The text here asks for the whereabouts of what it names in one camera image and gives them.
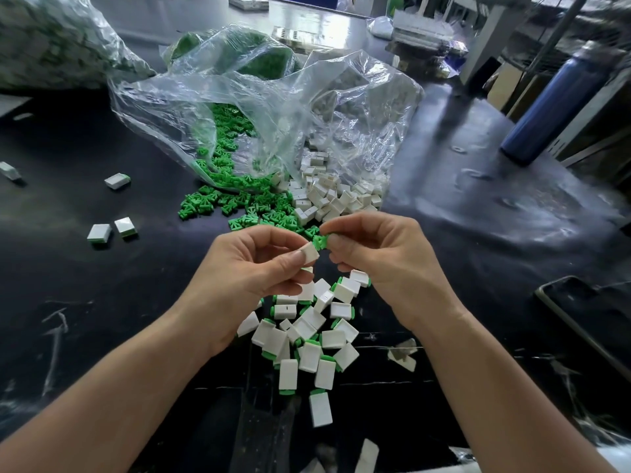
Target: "phone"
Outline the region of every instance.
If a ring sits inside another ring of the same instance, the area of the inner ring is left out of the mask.
[[[535,295],[631,381],[631,318],[574,276],[539,287]]]

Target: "right hand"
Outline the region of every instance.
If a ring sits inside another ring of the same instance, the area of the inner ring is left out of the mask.
[[[414,219],[384,213],[337,217],[320,226],[340,272],[363,270],[409,330],[426,317],[466,311]]]

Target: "black work surface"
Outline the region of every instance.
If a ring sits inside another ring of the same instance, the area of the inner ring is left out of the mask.
[[[630,250],[608,220],[616,213],[555,161],[524,169],[498,154],[511,125],[485,101],[447,85],[424,88],[384,211],[419,220],[464,304],[564,413],[579,414],[549,356],[582,374],[571,380],[588,412],[626,429],[628,386],[531,296],[569,274],[623,280],[605,277]],[[105,93],[47,95],[25,110],[35,116],[0,121],[2,160],[26,181],[0,180],[3,436],[168,309],[213,238],[228,231],[219,212],[179,220],[180,201],[198,182],[124,127]],[[113,192],[103,179],[117,172],[132,183]],[[114,234],[106,250],[85,240],[93,223],[125,216],[138,239]],[[326,254],[315,272],[329,282],[338,276]],[[296,472],[316,453],[352,471],[365,437],[381,448],[380,471],[453,464],[447,446],[466,442],[424,352],[414,373],[388,361],[380,347],[409,334],[373,289],[356,306],[360,357],[336,375],[332,426],[311,428],[309,375],[299,379],[300,397],[273,393],[277,373],[248,336],[193,379],[138,471]],[[67,328],[53,315],[60,309]]]

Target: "hand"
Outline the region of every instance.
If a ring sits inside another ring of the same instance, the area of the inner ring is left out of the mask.
[[[172,311],[207,339],[209,357],[234,338],[262,297],[297,295],[313,274],[301,270],[307,240],[280,228],[258,225],[223,234],[213,242]]]
[[[464,309],[414,219],[384,213],[345,215],[321,225],[320,233],[333,233],[327,248],[338,269],[366,272],[407,329],[417,327],[424,314]]]

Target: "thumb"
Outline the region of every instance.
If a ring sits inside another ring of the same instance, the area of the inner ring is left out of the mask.
[[[370,251],[372,249],[361,245],[340,234],[331,234],[326,242],[326,247],[342,262],[351,265],[355,269],[368,272],[370,269]]]
[[[258,265],[259,275],[257,275],[258,287],[265,290],[289,280],[304,267],[306,259],[307,257],[302,250],[294,250],[260,263]]]

